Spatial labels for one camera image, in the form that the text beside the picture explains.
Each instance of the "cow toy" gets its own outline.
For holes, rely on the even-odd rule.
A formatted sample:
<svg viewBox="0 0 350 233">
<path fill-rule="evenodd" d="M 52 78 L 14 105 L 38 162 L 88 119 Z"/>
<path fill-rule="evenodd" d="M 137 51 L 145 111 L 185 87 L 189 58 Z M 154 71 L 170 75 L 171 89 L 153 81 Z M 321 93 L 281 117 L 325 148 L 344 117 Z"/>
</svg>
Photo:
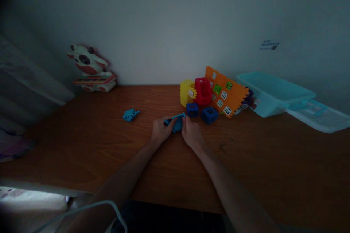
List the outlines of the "cow toy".
<svg viewBox="0 0 350 233">
<path fill-rule="evenodd" d="M 95 55 L 92 47 L 87 49 L 84 46 L 74 44 L 67 55 L 75 60 L 75 65 L 83 72 L 82 78 L 75 80 L 76 86 L 81 86 L 85 91 L 108 92 L 116 85 L 116 76 L 109 71 L 104 71 L 108 63 Z"/>
</svg>

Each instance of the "hand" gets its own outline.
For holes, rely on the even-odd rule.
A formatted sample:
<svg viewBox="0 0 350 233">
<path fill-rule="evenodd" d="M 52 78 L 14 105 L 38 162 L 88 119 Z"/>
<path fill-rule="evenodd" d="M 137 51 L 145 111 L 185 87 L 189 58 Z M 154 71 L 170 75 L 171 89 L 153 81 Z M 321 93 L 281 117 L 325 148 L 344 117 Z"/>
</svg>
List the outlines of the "hand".
<svg viewBox="0 0 350 233">
<path fill-rule="evenodd" d="M 181 134 L 185 139 L 185 142 L 194 151 L 201 146 L 204 146 L 204 140 L 201 134 L 201 129 L 197 123 L 191 121 L 189 116 L 182 118 L 182 131 Z"/>
<path fill-rule="evenodd" d="M 151 136 L 151 142 L 160 146 L 171 134 L 172 128 L 174 127 L 177 118 L 174 118 L 169 126 L 164 124 L 164 120 L 171 119 L 170 116 L 165 116 L 163 118 L 157 119 L 153 121 L 153 130 Z"/>
</svg>

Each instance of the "dark shorts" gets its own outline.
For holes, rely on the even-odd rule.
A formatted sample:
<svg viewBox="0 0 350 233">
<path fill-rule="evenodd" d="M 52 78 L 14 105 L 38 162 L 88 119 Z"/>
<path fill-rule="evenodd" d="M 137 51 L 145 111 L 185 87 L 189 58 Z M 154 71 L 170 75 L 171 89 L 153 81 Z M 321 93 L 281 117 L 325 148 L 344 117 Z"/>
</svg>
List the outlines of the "dark shorts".
<svg viewBox="0 0 350 233">
<path fill-rule="evenodd" d="M 220 214 L 129 200 L 121 215 L 129 233 L 225 233 L 225 224 Z M 118 218 L 113 224 L 112 233 L 124 233 Z"/>
</svg>

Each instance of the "forearm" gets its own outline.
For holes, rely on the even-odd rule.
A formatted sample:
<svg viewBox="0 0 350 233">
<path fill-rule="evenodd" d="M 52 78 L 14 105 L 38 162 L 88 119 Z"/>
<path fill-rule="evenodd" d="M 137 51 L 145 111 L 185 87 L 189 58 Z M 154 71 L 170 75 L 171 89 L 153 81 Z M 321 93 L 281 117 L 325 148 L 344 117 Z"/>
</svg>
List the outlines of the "forearm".
<svg viewBox="0 0 350 233">
<path fill-rule="evenodd" d="M 96 191 L 89 204 L 101 200 L 112 200 L 121 209 L 158 147 L 157 143 L 149 141 Z M 115 216 L 111 206 L 101 205 L 91 208 L 82 211 L 67 232 L 105 232 Z"/>
<path fill-rule="evenodd" d="M 206 146 L 194 148 L 210 175 L 223 207 L 236 231 L 280 232 L 258 201 Z"/>
</svg>

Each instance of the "plastic storage box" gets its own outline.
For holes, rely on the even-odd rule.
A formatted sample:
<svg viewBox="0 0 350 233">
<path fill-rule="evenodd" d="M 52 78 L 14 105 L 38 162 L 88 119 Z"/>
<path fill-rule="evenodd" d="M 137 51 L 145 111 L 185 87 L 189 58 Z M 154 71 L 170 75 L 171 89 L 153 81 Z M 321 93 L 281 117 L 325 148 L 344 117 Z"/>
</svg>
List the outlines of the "plastic storage box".
<svg viewBox="0 0 350 233">
<path fill-rule="evenodd" d="M 254 92 L 250 108 L 261 117 L 283 113 L 294 103 L 316 97 L 314 92 L 304 87 L 261 72 L 238 75 L 237 80 Z"/>
<path fill-rule="evenodd" d="M 350 116 L 313 100 L 316 94 L 304 87 L 261 72 L 238 75 L 237 79 L 254 92 L 250 108 L 261 117 L 286 111 L 321 132 L 350 127 Z"/>
</svg>

